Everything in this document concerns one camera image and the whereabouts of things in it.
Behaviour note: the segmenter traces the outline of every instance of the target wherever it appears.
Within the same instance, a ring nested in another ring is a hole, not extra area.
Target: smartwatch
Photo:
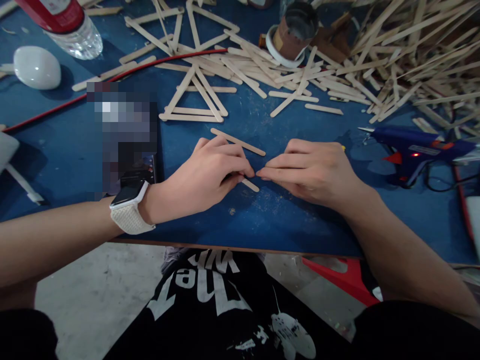
[[[145,180],[125,184],[110,204],[110,217],[120,229],[130,235],[138,235],[155,229],[147,224],[139,213],[139,203],[144,198],[149,183]]]

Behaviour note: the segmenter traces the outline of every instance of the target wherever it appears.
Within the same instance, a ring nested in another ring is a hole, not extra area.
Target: plastic water bottle
[[[102,38],[77,0],[15,0],[66,53],[81,60],[102,52]]]

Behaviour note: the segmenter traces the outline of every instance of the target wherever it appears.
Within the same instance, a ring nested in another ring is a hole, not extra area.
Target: finger
[[[246,158],[234,157],[230,156],[226,164],[227,172],[243,172],[249,178],[253,178],[255,176],[254,169],[250,166],[249,161]]]
[[[220,188],[218,189],[220,193],[220,201],[230,192],[238,183],[241,183],[244,177],[242,175],[233,175],[228,179],[222,181]]]
[[[261,178],[268,178],[274,182],[287,182],[300,184],[305,178],[304,169],[282,169],[274,167],[264,167],[257,171],[256,175]]]
[[[193,152],[197,152],[198,150],[200,150],[201,148],[203,148],[205,145],[207,145],[209,143],[210,140],[204,138],[204,137],[201,137],[198,142],[196,143],[195,145],[195,148],[193,149]]]
[[[283,153],[265,164],[267,168],[306,169],[310,166],[310,155]]]
[[[209,148],[215,148],[215,147],[228,145],[228,144],[229,142],[227,141],[226,138],[224,138],[221,135],[218,135],[218,136],[215,136],[212,140],[210,140],[206,146],[208,146]]]
[[[310,154],[313,153],[317,145],[315,142],[291,139],[286,146],[286,154]]]
[[[285,181],[274,181],[276,184],[280,185],[282,188],[286,189],[290,194],[292,194],[295,197],[299,197],[300,194],[300,186],[291,183],[291,182],[285,182]]]
[[[237,144],[228,144],[228,145],[218,146],[216,150],[225,155],[236,156],[239,158],[246,159],[244,149]]]

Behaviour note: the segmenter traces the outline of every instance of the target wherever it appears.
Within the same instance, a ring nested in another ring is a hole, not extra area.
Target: concrete floor
[[[54,322],[59,359],[102,359],[153,295],[163,246],[106,243],[38,284],[36,308]],[[351,339],[365,306],[304,266],[268,254],[268,273],[336,331]]]

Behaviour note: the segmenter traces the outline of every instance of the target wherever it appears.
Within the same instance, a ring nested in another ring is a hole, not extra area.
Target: watch face
[[[126,184],[121,188],[118,195],[115,196],[115,199],[111,202],[110,206],[114,207],[115,205],[123,204],[127,201],[135,199],[140,194],[140,190],[142,190],[144,182],[145,181],[142,180]]]

